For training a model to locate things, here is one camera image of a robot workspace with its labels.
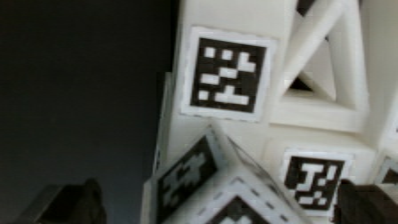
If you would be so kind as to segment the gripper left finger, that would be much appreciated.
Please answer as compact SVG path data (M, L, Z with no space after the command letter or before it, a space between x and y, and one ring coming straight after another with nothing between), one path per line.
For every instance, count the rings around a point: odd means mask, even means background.
M48 185L10 224L106 224L99 183Z

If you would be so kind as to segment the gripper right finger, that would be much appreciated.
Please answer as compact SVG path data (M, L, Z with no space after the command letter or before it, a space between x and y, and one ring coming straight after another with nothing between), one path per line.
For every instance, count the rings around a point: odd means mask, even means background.
M341 180L334 224L398 224L398 184L355 185Z

